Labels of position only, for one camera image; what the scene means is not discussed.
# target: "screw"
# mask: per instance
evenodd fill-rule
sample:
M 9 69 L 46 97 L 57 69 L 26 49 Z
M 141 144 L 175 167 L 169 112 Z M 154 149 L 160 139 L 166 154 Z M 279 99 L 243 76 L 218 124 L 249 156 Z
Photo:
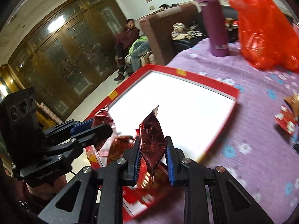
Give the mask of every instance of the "screw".
M 182 159 L 182 162 L 183 162 L 184 164 L 188 164 L 188 163 L 191 163 L 191 159 L 185 157 L 185 158 Z
M 117 159 L 118 164 L 124 164 L 125 162 L 126 162 L 126 160 L 124 158 Z
M 83 173 L 90 173 L 91 170 L 92 170 L 92 168 L 89 167 L 89 166 L 86 166 L 86 167 L 84 167 L 84 168 L 82 169 Z
M 222 166 L 218 166 L 218 167 L 216 167 L 216 170 L 218 173 L 223 173 L 225 171 L 225 168 Z

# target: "shoe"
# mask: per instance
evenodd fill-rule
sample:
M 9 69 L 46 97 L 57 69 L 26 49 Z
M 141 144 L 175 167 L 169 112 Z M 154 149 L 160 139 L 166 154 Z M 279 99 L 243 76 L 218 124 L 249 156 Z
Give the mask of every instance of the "shoe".
M 118 76 L 117 78 L 114 79 L 114 81 L 121 81 L 121 80 L 124 80 L 125 77 L 124 77 L 124 73 L 123 72 L 118 72 Z

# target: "green jacket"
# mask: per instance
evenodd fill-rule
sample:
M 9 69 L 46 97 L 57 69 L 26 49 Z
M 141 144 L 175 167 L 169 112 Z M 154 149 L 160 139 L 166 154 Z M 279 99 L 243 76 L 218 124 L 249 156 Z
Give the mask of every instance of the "green jacket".
M 148 38 L 146 36 L 140 36 L 139 39 L 135 40 L 134 43 L 132 44 L 131 48 L 129 49 L 129 54 L 131 54 L 134 50 L 134 44 L 137 43 L 137 42 L 145 42 L 145 41 L 148 41 Z

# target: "white tile floor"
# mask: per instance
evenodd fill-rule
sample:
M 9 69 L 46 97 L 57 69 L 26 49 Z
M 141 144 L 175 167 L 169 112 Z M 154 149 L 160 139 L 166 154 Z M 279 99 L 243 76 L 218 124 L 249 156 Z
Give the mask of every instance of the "white tile floor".
M 121 82 L 114 81 L 118 75 L 117 71 L 114 72 L 110 77 L 108 77 L 103 83 L 101 83 L 89 96 L 84 99 L 84 101 L 72 112 L 72 114 L 67 118 L 67 120 L 74 119 L 78 121 L 84 121 L 86 117 L 95 109 L 99 103 L 105 99 L 115 88 L 119 86 Z M 84 152 L 75 159 L 72 163 L 73 172 L 79 172 L 82 167 L 90 166 L 90 163 L 86 157 L 86 152 Z M 67 181 L 70 181 L 74 175 L 68 173 L 66 175 Z

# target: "purple thermos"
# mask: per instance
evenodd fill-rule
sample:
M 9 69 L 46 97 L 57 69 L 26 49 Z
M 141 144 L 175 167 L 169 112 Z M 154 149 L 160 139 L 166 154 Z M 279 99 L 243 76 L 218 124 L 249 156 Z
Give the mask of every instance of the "purple thermos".
M 196 0 L 201 5 L 201 12 L 208 36 L 211 53 L 217 57 L 228 55 L 228 34 L 225 18 L 218 0 Z

